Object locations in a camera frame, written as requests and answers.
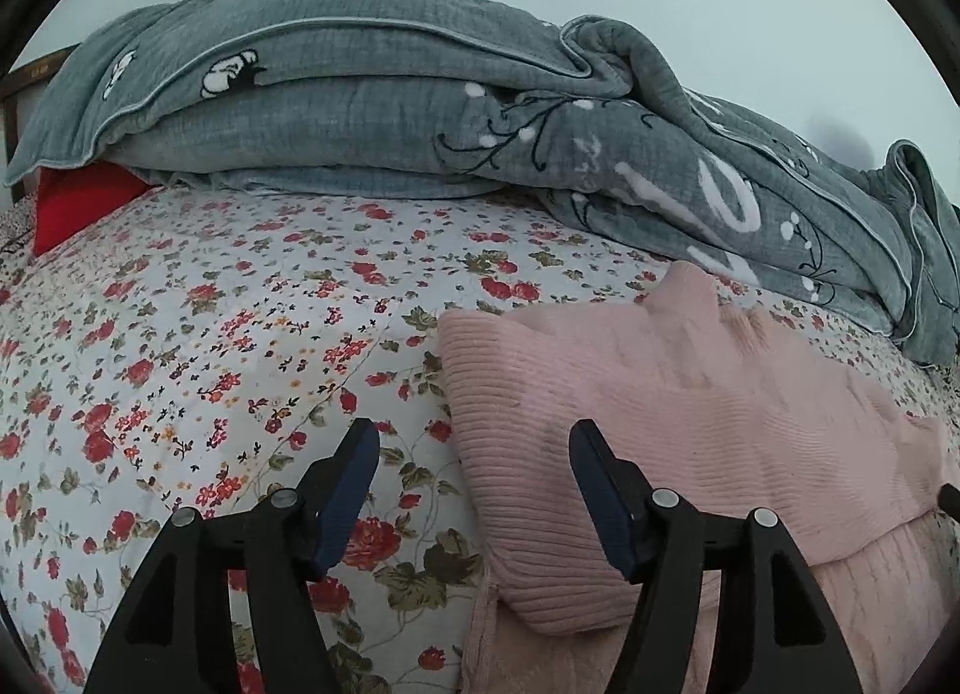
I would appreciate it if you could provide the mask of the red pillow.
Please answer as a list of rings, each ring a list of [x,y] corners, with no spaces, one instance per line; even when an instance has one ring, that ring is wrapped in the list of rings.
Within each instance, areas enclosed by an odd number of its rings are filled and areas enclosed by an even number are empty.
[[[139,176],[109,161],[64,171],[43,167],[32,253],[43,256],[148,190],[149,185]]]

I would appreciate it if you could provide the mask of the pink knitted sweater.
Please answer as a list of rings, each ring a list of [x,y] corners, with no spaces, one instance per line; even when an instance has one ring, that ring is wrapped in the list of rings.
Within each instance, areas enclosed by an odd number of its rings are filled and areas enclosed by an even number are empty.
[[[957,603],[935,515],[946,426],[675,263],[638,304],[452,311],[439,353],[485,574],[469,692],[599,692],[638,592],[605,559],[569,466],[590,419],[652,485],[706,512],[766,507],[814,569],[862,685],[907,684]]]

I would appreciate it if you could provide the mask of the grey printed quilt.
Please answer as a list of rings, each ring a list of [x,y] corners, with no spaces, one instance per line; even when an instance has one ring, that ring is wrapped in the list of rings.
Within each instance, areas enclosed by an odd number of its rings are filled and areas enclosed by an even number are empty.
[[[644,34],[485,0],[183,0],[60,67],[5,178],[373,199],[526,190],[563,223],[958,350],[958,217],[918,146],[854,169],[683,86]]]

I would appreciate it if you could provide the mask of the floral bed sheet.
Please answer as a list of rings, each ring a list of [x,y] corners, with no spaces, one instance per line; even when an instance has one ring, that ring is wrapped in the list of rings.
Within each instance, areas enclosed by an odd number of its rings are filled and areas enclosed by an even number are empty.
[[[2,256],[2,595],[46,692],[86,683],[169,514],[254,506],[353,418],[382,460],[311,590],[352,692],[459,692],[482,536],[436,325],[451,307],[640,302],[662,257],[505,199],[153,190]]]

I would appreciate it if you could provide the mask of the dark wooden headboard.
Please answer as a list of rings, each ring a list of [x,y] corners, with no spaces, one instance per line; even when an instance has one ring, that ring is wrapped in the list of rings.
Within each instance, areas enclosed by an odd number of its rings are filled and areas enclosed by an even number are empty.
[[[50,80],[64,67],[76,49],[73,46],[54,50],[39,59],[15,68],[2,80],[3,163],[8,164],[16,153],[37,101]]]

